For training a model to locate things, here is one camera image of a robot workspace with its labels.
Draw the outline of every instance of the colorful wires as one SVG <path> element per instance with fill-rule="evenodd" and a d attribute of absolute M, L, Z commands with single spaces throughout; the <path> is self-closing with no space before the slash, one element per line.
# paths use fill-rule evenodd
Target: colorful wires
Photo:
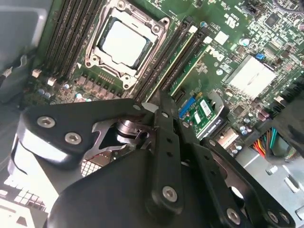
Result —
<path fill-rule="evenodd" d="M 256 150 L 263 158 L 268 150 L 271 150 L 276 141 L 277 130 L 269 129 L 260 139 L 253 143 L 253 149 Z"/>

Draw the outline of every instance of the capacitor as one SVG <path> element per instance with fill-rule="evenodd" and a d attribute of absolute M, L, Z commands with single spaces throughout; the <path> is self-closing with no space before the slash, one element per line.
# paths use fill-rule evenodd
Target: capacitor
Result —
<path fill-rule="evenodd" d="M 246 131 L 247 131 L 248 133 L 251 133 L 251 132 L 252 132 L 252 128 L 251 128 L 250 126 L 246 125 Z"/>
<path fill-rule="evenodd" d="M 250 39 L 248 38 L 241 38 L 239 41 L 238 41 L 238 44 L 239 45 L 242 45 L 244 47 L 247 47 L 250 43 Z"/>
<path fill-rule="evenodd" d="M 258 113 L 256 116 L 260 121 L 264 122 L 266 120 L 266 118 L 261 113 Z"/>
<path fill-rule="evenodd" d="M 248 124 L 248 123 L 250 123 L 250 119 L 249 118 L 244 118 L 244 122 Z"/>
<path fill-rule="evenodd" d="M 43 94 L 45 93 L 45 91 L 44 91 L 43 89 L 39 89 L 39 90 L 37 91 L 37 93 L 39 93 L 40 95 L 43 95 Z"/>
<path fill-rule="evenodd" d="M 69 89 L 69 88 L 70 88 L 70 85 L 69 85 L 69 84 L 64 84 L 64 85 L 63 85 L 63 88 L 64 88 L 64 89 Z"/>
<path fill-rule="evenodd" d="M 234 145 L 230 146 L 230 150 L 233 154 L 237 154 L 238 150 L 236 149 L 236 147 Z"/>
<path fill-rule="evenodd" d="M 269 113 L 266 112 L 264 109 L 261 109 L 260 113 L 261 113 L 264 117 L 266 117 L 266 118 L 269 117 Z"/>
<path fill-rule="evenodd" d="M 240 144 L 238 144 L 238 143 L 235 143 L 234 146 L 236 147 L 236 149 L 237 149 L 238 151 L 240 151 L 240 150 L 243 148 L 243 147 L 242 147 Z"/>
<path fill-rule="evenodd" d="M 54 95 L 53 92 L 46 92 L 46 93 L 44 94 L 44 97 L 47 98 L 47 99 L 50 99 L 52 95 Z"/>
<path fill-rule="evenodd" d="M 242 133 L 242 135 L 247 135 L 248 131 L 247 130 L 243 130 L 241 133 Z"/>
<path fill-rule="evenodd" d="M 298 30 L 300 30 L 300 31 L 304 31 L 304 23 L 300 23 L 299 25 L 298 25 Z"/>
<path fill-rule="evenodd" d="M 82 96 L 83 96 L 82 92 L 79 92 L 79 93 L 76 94 L 77 99 L 82 99 Z"/>
<path fill-rule="evenodd" d="M 239 127 L 239 130 L 240 130 L 240 131 L 244 131 L 244 130 L 246 130 L 246 127 L 245 127 L 245 126 L 240 126 L 240 127 Z"/>

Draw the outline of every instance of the motherboard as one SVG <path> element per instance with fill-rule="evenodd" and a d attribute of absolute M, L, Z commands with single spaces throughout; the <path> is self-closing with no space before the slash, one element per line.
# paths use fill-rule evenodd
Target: motherboard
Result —
<path fill-rule="evenodd" d="M 302 88 L 296 0 L 54 0 L 22 106 L 168 92 L 232 155 Z"/>

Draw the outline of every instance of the blue connector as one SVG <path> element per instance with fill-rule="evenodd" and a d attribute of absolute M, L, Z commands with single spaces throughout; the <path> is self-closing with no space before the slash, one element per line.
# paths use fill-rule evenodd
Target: blue connector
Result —
<path fill-rule="evenodd" d="M 265 57 L 262 53 L 257 53 L 256 58 L 262 60 Z"/>
<path fill-rule="evenodd" d="M 179 118 L 182 118 L 185 113 L 188 111 L 188 109 L 191 107 L 191 105 L 193 105 L 193 103 L 195 102 L 194 97 L 191 97 L 186 104 L 180 109 L 180 113 L 179 113 Z"/>

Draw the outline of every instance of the silver metal surface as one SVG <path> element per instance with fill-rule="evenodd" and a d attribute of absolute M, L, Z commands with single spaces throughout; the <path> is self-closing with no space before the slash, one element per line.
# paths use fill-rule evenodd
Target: silver metal surface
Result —
<path fill-rule="evenodd" d="M 209 140 L 209 143 L 212 145 L 212 146 L 215 146 L 215 142 L 213 140 Z"/>
<path fill-rule="evenodd" d="M 135 108 L 136 110 L 141 110 L 140 106 L 136 105 L 136 104 L 133 104 L 133 108 Z"/>
<path fill-rule="evenodd" d="M 162 112 L 161 114 L 162 114 L 164 117 L 166 117 L 166 118 L 169 117 L 168 114 L 166 114 L 166 113 L 164 113 L 164 112 Z"/>
<path fill-rule="evenodd" d="M 271 220 L 273 220 L 275 223 L 279 222 L 279 219 L 277 218 L 277 216 L 272 211 L 268 211 L 267 214 L 271 218 Z"/>
<path fill-rule="evenodd" d="M 189 124 L 187 122 L 182 122 L 182 125 L 184 125 L 185 127 L 189 127 Z"/>
<path fill-rule="evenodd" d="M 81 143 L 81 136 L 75 132 L 69 132 L 65 135 L 65 141 L 69 144 L 78 145 Z"/>
<path fill-rule="evenodd" d="M 55 126 L 56 122 L 52 117 L 41 116 L 37 119 L 37 123 L 41 127 L 52 128 Z"/>
<path fill-rule="evenodd" d="M 297 228 L 304 226 L 303 158 L 278 166 L 275 172 L 269 172 L 272 165 L 250 148 L 244 148 L 236 160 L 288 211 Z M 287 177 L 294 179 L 299 191 L 296 193 L 292 191 L 284 181 Z"/>
<path fill-rule="evenodd" d="M 170 186 L 163 187 L 162 194 L 163 194 L 164 198 L 166 198 L 170 202 L 174 203 L 177 201 L 177 193 L 174 190 L 174 188 L 172 188 Z"/>
<path fill-rule="evenodd" d="M 241 224 L 241 218 L 239 215 L 231 208 L 227 209 L 228 218 L 233 221 L 236 225 Z"/>

